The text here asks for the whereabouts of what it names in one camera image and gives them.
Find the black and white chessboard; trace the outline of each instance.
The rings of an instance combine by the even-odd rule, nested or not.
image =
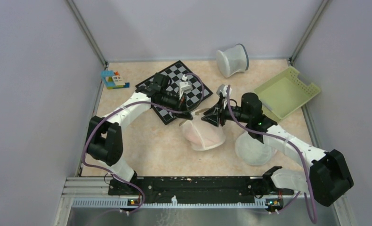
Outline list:
[[[177,61],[174,64],[159,71],[159,73],[168,75],[171,78],[171,84],[168,86],[166,90],[169,92],[174,92],[174,93],[179,92],[178,84],[181,82],[182,76],[184,74],[191,73],[191,72],[192,71],[188,67],[186,67],[186,65],[182,61]],[[192,109],[194,108],[195,104],[197,104],[197,102],[201,98],[202,87],[201,87],[201,83],[194,76],[189,75],[187,78],[188,78],[189,83],[192,84],[193,88],[191,91],[186,92],[186,104],[189,109]],[[153,76],[151,76],[150,78],[136,85],[136,88],[138,88],[139,86],[148,86],[150,82],[152,81],[153,81]],[[212,91],[206,85],[204,85],[203,100],[205,100],[211,95],[212,95]],[[163,110],[163,109],[160,109],[154,106],[153,106],[153,109],[157,113],[157,115],[160,117],[162,122],[164,122],[165,125],[168,125],[170,122],[176,119],[176,117],[172,115],[172,113],[166,110]]]

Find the gray wall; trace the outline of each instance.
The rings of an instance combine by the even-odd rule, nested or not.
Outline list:
[[[0,226],[53,223],[101,69],[63,0],[0,0]]]
[[[75,0],[107,61],[290,57],[320,0]]]
[[[372,0],[332,1],[296,67],[322,88],[309,109],[323,146],[344,153],[360,225],[372,225]]]

